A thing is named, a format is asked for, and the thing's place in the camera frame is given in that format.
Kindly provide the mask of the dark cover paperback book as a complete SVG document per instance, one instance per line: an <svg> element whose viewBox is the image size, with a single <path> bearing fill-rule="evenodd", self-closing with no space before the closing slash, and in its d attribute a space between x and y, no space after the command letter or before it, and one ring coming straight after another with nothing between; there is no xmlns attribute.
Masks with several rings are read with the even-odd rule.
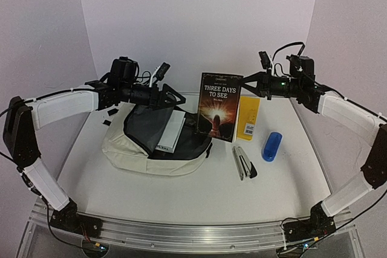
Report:
<svg viewBox="0 0 387 258"><path fill-rule="evenodd" d="M199 134L233 141L242 80L242 75L202 73L197 118Z"/></svg>

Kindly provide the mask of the white palm leaf book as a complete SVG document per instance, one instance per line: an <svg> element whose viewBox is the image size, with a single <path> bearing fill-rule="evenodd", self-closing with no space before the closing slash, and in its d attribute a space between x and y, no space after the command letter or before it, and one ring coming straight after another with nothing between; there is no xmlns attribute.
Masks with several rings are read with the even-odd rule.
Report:
<svg viewBox="0 0 387 258"><path fill-rule="evenodd" d="M174 153L184 122L185 112L178 110L161 110L157 116L157 125L161 130L161 137L156 146L157 150Z"/></svg>

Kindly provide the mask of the cream canvas backpack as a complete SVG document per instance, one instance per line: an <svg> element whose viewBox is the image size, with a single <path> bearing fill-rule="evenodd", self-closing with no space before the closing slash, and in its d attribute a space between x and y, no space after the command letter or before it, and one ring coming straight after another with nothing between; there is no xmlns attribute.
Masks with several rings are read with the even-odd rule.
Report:
<svg viewBox="0 0 387 258"><path fill-rule="evenodd" d="M174 152L163 152L157 144L174 109L186 120ZM212 139L196 133L197 114L174 109L123 105L106 131L102 152L113 166L132 172L182 176L196 171L209 157Z"/></svg>

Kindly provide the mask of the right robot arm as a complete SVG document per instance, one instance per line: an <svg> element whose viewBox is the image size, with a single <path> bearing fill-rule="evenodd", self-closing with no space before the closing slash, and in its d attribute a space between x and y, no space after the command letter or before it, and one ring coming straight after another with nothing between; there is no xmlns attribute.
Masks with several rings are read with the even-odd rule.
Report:
<svg viewBox="0 0 387 258"><path fill-rule="evenodd" d="M270 100L273 97L293 98L298 104L317 114L325 138L317 147L331 177L346 176L338 189L318 206L333 217L368 193L386 184L386 117L376 114L337 90L318 83L313 59L300 54L287 56L290 71L276 73L273 59L259 52L263 70L247 76L242 87Z"/></svg>

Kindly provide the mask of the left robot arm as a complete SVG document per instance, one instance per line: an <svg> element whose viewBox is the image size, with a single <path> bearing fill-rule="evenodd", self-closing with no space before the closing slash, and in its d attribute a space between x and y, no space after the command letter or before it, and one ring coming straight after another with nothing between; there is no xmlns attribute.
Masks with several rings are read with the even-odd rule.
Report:
<svg viewBox="0 0 387 258"><path fill-rule="evenodd" d="M128 57L112 61L110 70L98 80L39 97L13 97L1 112L2 133L8 150L4 158L13 162L32 192L58 211L58 221L69 231L81 226L81 217L69 205L70 197L44 163L38 132L61 120L121 103L166 109L182 105L186 98L168 84L161 85L170 64L162 63L148 77L141 77L138 62Z"/></svg>

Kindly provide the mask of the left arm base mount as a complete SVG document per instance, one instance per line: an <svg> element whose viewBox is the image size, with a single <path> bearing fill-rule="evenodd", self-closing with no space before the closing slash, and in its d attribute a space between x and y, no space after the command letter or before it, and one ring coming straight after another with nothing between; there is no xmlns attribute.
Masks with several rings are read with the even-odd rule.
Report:
<svg viewBox="0 0 387 258"><path fill-rule="evenodd" d="M84 238L99 238L103 222L100 218L80 214L77 204L70 199L69 203L61 210L54 210L50 218L50 226L81 234Z"/></svg>

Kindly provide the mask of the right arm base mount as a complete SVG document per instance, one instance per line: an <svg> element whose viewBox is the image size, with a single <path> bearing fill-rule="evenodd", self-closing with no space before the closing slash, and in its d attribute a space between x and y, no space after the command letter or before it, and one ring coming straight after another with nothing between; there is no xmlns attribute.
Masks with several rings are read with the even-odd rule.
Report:
<svg viewBox="0 0 387 258"><path fill-rule="evenodd" d="M323 238L336 231L333 217L327 216L322 208L322 202L314 205L310 210L308 219L285 219L281 224L287 242Z"/></svg>

